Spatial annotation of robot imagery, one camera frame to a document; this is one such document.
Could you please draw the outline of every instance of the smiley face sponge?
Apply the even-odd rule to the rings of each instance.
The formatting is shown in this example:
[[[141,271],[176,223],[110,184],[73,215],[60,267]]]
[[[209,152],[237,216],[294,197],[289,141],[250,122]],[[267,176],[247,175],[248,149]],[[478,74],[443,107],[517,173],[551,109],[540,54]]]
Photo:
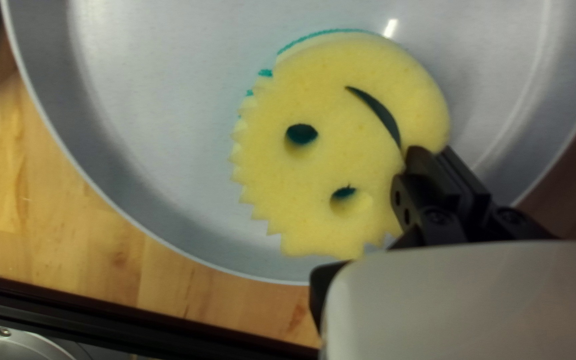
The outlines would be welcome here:
[[[348,87],[392,115],[401,147]],[[284,48],[239,109],[232,179],[253,218],[282,235],[286,255],[357,258],[401,228],[390,206],[392,178],[411,145],[438,152],[448,110],[424,68],[376,34],[332,30]]]

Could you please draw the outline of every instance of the metal base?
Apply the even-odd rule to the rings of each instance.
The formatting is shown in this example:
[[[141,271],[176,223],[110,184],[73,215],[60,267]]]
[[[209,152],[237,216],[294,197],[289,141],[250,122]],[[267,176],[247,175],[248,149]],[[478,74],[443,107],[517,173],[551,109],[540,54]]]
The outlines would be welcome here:
[[[0,360],[92,360],[78,344],[68,341],[68,348],[74,351],[32,332],[0,327]]]

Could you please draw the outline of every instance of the silver pan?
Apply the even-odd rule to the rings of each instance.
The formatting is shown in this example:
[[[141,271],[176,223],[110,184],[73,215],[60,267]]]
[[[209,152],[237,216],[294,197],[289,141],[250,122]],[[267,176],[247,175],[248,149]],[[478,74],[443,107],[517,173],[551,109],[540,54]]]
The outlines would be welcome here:
[[[165,245],[253,279],[304,284],[333,260],[281,255],[226,160],[246,89],[302,35],[363,28],[407,48],[448,99],[453,148],[502,204],[576,131],[576,0],[1,4],[26,84],[90,184]]]

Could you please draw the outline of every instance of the screw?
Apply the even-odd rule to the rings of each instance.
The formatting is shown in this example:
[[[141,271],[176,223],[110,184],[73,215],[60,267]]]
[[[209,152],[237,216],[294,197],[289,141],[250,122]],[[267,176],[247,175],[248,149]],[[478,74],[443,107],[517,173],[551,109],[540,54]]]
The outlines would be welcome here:
[[[448,225],[452,223],[451,217],[440,210],[428,210],[426,212],[426,217],[437,225]]]
[[[524,217],[513,209],[500,209],[497,214],[505,222],[518,225],[524,221]]]
[[[0,336],[7,338],[10,335],[12,335],[12,332],[10,332],[10,330],[6,329],[5,327],[0,327]]]

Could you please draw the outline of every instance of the yellow sponge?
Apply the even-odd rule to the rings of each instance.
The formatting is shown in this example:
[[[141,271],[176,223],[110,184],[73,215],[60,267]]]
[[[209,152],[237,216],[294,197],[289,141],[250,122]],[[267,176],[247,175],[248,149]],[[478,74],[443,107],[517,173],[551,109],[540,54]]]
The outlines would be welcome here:
[[[401,149],[446,144],[449,116],[423,67],[376,34],[324,31],[283,49],[262,70],[232,134],[232,179],[253,218],[282,234],[286,255],[356,258],[401,228],[390,184],[403,153],[375,112],[348,87],[370,94],[396,120]]]

